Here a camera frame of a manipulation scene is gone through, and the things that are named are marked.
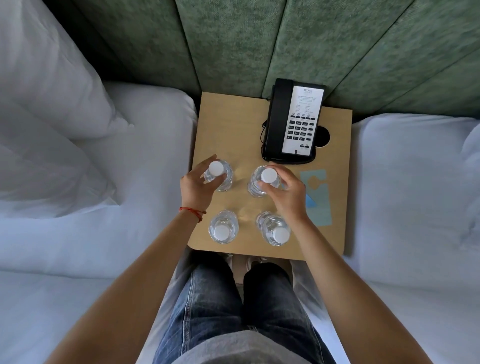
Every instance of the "green upholstered headboard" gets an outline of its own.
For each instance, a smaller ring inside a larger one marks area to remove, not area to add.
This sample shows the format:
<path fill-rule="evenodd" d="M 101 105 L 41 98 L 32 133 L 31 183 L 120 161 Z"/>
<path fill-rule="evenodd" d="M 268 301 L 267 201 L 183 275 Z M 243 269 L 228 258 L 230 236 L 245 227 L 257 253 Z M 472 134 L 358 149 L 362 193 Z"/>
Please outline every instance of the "green upholstered headboard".
<path fill-rule="evenodd" d="M 44 1 L 104 79 L 267 98 L 282 77 L 357 116 L 480 116 L 479 0 Z"/>

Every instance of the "black telephone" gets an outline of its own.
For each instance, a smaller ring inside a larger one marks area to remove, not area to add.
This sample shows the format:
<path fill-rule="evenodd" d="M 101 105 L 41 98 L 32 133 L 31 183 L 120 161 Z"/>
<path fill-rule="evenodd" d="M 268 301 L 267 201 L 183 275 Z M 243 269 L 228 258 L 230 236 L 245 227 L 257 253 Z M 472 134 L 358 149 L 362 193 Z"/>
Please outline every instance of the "black telephone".
<path fill-rule="evenodd" d="M 313 161 L 325 86 L 277 78 L 272 88 L 262 158 L 280 164 Z"/>

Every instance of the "gray shirt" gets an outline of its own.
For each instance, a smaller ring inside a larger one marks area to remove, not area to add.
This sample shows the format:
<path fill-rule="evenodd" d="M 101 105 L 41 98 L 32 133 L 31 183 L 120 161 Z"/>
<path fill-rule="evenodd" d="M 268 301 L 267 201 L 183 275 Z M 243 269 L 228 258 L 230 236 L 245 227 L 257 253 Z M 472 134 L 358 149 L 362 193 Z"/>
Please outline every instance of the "gray shirt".
<path fill-rule="evenodd" d="M 173 364 L 310 364 L 255 331 L 240 331 L 204 341 Z"/>

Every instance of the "forearm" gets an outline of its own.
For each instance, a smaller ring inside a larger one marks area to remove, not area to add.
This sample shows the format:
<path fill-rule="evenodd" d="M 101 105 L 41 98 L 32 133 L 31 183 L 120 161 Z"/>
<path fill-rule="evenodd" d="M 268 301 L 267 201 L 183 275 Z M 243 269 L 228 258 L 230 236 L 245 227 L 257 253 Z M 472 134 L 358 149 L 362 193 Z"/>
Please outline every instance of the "forearm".
<path fill-rule="evenodd" d="M 198 222 L 180 212 L 77 322 L 48 364 L 135 363 Z"/>
<path fill-rule="evenodd" d="M 352 364 L 431 363 L 419 344 L 308 219 L 292 226 Z"/>

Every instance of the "plastic water bottle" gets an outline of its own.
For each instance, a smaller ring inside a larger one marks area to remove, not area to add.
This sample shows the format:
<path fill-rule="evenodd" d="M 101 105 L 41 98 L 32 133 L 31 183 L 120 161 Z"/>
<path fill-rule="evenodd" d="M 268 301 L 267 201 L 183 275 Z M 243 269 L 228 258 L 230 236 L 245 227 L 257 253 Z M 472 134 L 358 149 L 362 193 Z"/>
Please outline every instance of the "plastic water bottle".
<path fill-rule="evenodd" d="M 273 246 L 282 246 L 290 239 L 290 228 L 283 217 L 269 211 L 257 216 L 257 227 L 267 243 Z"/>
<path fill-rule="evenodd" d="M 235 239 L 239 233 L 239 221 L 234 212 L 224 210 L 219 212 L 210 222 L 208 228 L 210 236 L 219 244 L 228 244 Z"/>
<path fill-rule="evenodd" d="M 258 185 L 259 181 L 269 183 L 275 188 L 280 186 L 280 178 L 278 177 L 276 170 L 267 167 L 268 166 L 258 167 L 252 174 L 250 182 L 248 182 L 248 192 L 250 192 L 253 197 L 263 197 L 267 194 L 267 192 L 262 190 Z"/>
<path fill-rule="evenodd" d="M 210 166 L 208 166 L 208 169 L 204 173 L 205 181 L 211 182 L 224 173 L 227 174 L 227 178 L 225 178 L 223 183 L 216 190 L 219 192 L 226 192 L 232 188 L 233 169 L 224 160 L 214 160 L 212 163 L 210 163 Z"/>

